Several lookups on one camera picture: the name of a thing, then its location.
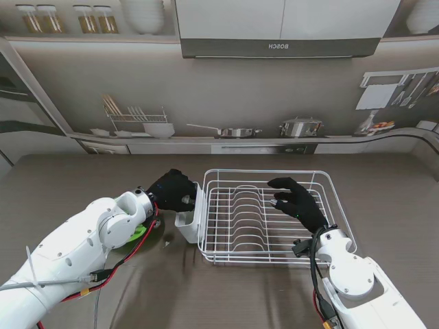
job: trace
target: knife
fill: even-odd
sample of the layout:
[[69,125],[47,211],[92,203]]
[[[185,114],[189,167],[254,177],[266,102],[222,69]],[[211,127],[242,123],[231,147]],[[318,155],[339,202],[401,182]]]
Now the knife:
[[391,106],[393,106],[393,105],[399,105],[399,103],[403,100],[403,97],[404,97],[405,91],[406,91],[406,90],[408,89],[408,87],[413,83],[414,77],[416,77],[416,74],[413,74],[411,80],[410,80],[406,85],[404,85],[403,90],[402,90],[401,93],[398,95],[398,97],[394,99],[394,101],[392,102]]
[[413,103],[411,103],[409,105],[409,108],[413,108],[416,105],[416,102],[418,101],[418,99],[424,95],[424,93],[427,90],[430,90],[431,88],[433,88],[434,84],[436,83],[436,76],[438,75],[439,71],[436,72],[436,74],[434,74],[431,79],[427,82],[427,84],[425,85],[425,88],[423,89],[423,91],[420,92],[419,96],[417,96],[417,98],[413,101]]

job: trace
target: utensil rack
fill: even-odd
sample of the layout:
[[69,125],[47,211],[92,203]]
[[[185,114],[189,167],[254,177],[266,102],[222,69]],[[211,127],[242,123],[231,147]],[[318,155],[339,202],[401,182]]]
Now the utensil rack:
[[[198,247],[213,263],[262,263],[309,265],[308,258],[295,257],[296,239],[311,233],[299,220],[273,208],[270,200],[279,191],[267,181],[292,177],[314,197],[328,221],[338,224],[357,244],[329,175],[323,171],[211,169],[204,176],[206,201],[198,226]],[[320,265],[326,262],[317,260]]]
[[111,114],[111,112],[104,106],[104,111],[108,118],[110,118],[112,125],[115,127],[116,131],[118,131],[116,123],[124,122],[124,123],[168,123],[167,115],[162,108],[163,114],[144,114],[142,109],[139,107],[128,108],[129,112],[133,114]]

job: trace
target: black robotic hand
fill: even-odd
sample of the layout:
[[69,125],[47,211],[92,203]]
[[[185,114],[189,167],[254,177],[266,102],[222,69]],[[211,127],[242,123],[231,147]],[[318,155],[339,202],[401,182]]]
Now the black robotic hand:
[[195,205],[183,202],[187,195],[190,199],[197,197],[196,184],[177,169],[171,169],[160,177],[147,190],[156,197],[157,206],[163,210],[174,210],[176,212],[192,211]]
[[275,193],[277,202],[274,207],[286,215],[297,218],[311,233],[328,224],[307,189],[292,178],[275,178],[268,182],[268,186],[287,188],[291,191],[291,193]]

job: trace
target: pot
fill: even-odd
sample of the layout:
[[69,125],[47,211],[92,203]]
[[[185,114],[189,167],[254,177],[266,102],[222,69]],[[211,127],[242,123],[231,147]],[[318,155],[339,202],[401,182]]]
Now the pot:
[[188,123],[192,127],[201,127],[207,129],[214,129],[217,131],[217,134],[220,138],[252,138],[255,137],[256,134],[262,132],[260,129],[252,129],[252,128],[215,128],[215,127],[207,127],[205,125],[192,125]]
[[292,119],[280,125],[281,137],[300,138],[317,136],[317,132],[322,127],[322,122],[315,119]]

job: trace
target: glass jar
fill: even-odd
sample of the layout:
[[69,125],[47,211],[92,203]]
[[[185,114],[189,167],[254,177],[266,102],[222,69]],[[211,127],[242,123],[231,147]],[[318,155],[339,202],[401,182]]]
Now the glass jar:
[[115,15],[112,13],[111,7],[109,5],[95,5],[94,8],[99,19],[102,33],[119,33]]
[[47,33],[65,33],[64,25],[62,24],[54,5],[38,5],[36,7],[43,16],[43,22]]
[[97,29],[96,19],[93,16],[93,9],[89,5],[74,5],[78,13],[78,20],[81,25],[82,33],[99,33]]
[[16,8],[20,11],[29,33],[44,33],[34,6],[16,5]]

